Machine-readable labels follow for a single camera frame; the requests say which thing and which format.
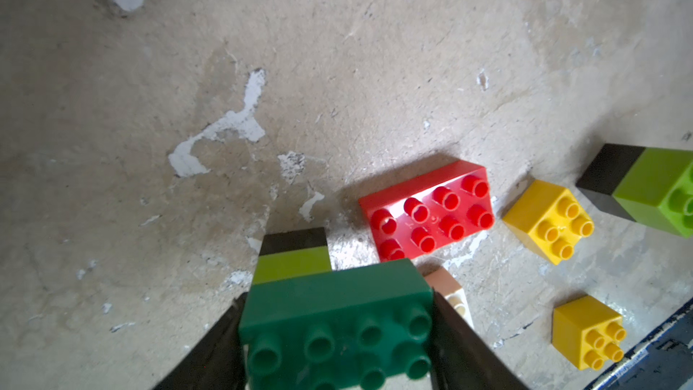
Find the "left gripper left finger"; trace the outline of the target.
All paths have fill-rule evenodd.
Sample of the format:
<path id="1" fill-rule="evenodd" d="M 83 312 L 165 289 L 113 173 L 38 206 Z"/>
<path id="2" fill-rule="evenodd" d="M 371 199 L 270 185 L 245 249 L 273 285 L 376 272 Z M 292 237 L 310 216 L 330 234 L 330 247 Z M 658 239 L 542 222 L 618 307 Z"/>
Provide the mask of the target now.
<path id="1" fill-rule="evenodd" d="M 247 372 L 238 334 L 248 293 L 232 305 L 191 350 L 153 389 L 245 389 Z"/>

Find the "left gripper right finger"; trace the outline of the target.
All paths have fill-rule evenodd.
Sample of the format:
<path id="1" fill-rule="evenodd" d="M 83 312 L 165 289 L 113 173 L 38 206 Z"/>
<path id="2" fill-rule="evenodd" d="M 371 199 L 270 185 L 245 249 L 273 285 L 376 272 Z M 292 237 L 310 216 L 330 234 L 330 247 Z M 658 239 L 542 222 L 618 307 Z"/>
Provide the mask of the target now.
<path id="1" fill-rule="evenodd" d="M 432 319 L 434 389 L 526 388 L 438 292 L 434 294 Z"/>

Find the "dark green 2x4 lego brick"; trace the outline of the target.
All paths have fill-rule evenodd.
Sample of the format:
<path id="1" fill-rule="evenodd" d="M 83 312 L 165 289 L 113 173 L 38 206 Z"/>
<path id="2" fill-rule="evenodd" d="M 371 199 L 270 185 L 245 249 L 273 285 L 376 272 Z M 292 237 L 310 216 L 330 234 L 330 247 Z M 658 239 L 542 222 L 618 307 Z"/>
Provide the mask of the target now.
<path id="1" fill-rule="evenodd" d="M 408 259 L 256 285 L 238 332 L 252 389 L 380 389 L 431 370 L 433 290 Z"/>

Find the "lime lego brick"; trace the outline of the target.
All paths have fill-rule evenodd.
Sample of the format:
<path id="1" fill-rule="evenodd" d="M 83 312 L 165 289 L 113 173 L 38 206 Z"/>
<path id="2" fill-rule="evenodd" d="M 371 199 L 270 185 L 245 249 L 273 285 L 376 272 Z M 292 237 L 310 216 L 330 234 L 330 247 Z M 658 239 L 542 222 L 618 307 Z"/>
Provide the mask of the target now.
<path id="1" fill-rule="evenodd" d="M 682 238 L 692 236 L 692 153 L 649 147 L 614 192 L 638 223 Z"/>
<path id="2" fill-rule="evenodd" d="M 252 285 L 331 271 L 330 253 L 327 247 L 274 253 L 259 256 Z"/>

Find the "black lego plate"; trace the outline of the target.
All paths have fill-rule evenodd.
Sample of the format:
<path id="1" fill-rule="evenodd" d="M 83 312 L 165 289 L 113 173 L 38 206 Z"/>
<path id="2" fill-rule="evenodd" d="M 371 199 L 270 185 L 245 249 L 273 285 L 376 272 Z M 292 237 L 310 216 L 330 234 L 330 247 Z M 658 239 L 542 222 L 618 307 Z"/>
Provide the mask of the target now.
<path id="1" fill-rule="evenodd" d="M 259 256 L 292 252 L 314 247 L 326 247 L 327 245 L 328 241 L 326 229 L 324 229 L 324 227 L 274 233 L 263 237 Z"/>

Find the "black 2x2 lego brick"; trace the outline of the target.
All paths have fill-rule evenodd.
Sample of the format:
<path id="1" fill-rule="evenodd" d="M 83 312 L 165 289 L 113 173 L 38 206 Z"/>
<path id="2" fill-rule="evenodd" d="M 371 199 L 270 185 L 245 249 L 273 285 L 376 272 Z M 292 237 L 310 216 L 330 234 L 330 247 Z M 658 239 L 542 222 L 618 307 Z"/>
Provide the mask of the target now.
<path id="1" fill-rule="evenodd" d="M 615 199 L 614 193 L 644 150 L 644 146 L 604 144 L 577 180 L 577 188 L 600 211 L 634 221 L 635 219 Z"/>

